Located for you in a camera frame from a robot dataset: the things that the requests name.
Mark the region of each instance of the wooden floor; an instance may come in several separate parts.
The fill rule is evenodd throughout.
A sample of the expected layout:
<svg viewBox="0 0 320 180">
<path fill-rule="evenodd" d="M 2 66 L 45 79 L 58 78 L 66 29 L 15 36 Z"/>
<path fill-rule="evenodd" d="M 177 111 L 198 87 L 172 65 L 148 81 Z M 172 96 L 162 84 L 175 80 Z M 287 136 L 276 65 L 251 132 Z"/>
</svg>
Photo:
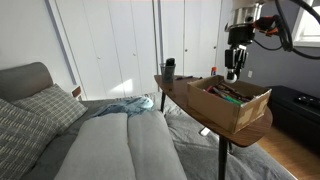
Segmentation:
<svg viewBox="0 0 320 180">
<path fill-rule="evenodd" d="M 320 179 L 320 155 L 312 153 L 277 128 L 272 127 L 258 144 L 297 179 Z"/>
</svg>

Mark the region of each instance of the table top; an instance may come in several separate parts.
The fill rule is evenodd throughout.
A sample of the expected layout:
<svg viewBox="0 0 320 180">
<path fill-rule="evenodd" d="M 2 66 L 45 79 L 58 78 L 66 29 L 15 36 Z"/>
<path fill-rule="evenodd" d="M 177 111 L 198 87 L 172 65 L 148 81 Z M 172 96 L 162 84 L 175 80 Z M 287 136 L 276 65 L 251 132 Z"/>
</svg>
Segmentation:
<svg viewBox="0 0 320 180">
<path fill-rule="evenodd" d="M 247 147 L 252 145 L 261 139 L 272 125 L 272 113 L 270 109 L 267 108 L 263 117 L 252 122 L 236 134 L 232 134 L 188 106 L 187 83 L 198 80 L 199 78 L 173 80 L 173 83 L 163 83 L 161 75 L 155 75 L 154 78 L 162 91 L 182 110 L 211 131 L 223 136 L 237 146 Z"/>
</svg>

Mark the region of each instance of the plaid pillow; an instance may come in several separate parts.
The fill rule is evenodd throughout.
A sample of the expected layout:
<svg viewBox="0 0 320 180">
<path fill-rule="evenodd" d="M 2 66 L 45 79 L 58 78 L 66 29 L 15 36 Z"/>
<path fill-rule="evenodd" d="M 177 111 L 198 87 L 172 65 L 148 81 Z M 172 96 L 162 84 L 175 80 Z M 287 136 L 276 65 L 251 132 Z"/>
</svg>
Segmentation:
<svg viewBox="0 0 320 180">
<path fill-rule="evenodd" d="M 65 131 L 86 111 L 75 98 L 63 91 L 57 84 L 41 92 L 12 104 L 43 117 L 48 117 L 60 124 L 60 132 Z"/>
<path fill-rule="evenodd" d="M 58 131 L 56 122 L 0 99 L 0 179 L 19 179 Z"/>
</svg>

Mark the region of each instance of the white closet door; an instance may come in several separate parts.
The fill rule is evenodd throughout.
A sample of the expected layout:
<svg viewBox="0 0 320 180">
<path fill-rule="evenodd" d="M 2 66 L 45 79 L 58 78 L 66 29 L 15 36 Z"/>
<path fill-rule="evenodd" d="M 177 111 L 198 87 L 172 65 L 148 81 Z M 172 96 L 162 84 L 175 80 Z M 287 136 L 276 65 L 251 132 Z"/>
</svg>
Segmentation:
<svg viewBox="0 0 320 180">
<path fill-rule="evenodd" d="M 109 0 L 125 96 L 142 94 L 130 1 Z"/>
<path fill-rule="evenodd" d="M 221 0 L 185 1 L 184 73 L 210 76 L 215 66 Z"/>
<path fill-rule="evenodd" d="M 120 64 L 107 0 L 83 0 L 97 55 L 104 91 L 108 98 L 124 97 Z"/>
<path fill-rule="evenodd" d="M 56 0 L 87 99 L 106 98 L 83 2 Z"/>
<path fill-rule="evenodd" d="M 152 1 L 132 1 L 132 15 L 139 59 L 142 93 L 158 91 L 155 31 Z"/>
<path fill-rule="evenodd" d="M 175 58 L 175 74 L 183 75 L 184 2 L 161 1 L 163 58 Z"/>
</svg>

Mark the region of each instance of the cardboard box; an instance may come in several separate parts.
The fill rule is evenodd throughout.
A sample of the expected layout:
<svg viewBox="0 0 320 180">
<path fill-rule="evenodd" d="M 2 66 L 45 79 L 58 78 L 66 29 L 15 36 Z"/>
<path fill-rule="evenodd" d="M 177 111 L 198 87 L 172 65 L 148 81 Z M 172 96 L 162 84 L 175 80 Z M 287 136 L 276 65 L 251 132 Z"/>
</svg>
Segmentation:
<svg viewBox="0 0 320 180">
<path fill-rule="evenodd" d="M 264 115 L 271 89 L 241 81 L 228 84 L 246 96 L 254 96 L 250 102 L 241 105 L 203 91 L 222 80 L 223 76 L 213 76 L 188 83 L 188 106 L 225 130 L 236 133 Z"/>
</svg>

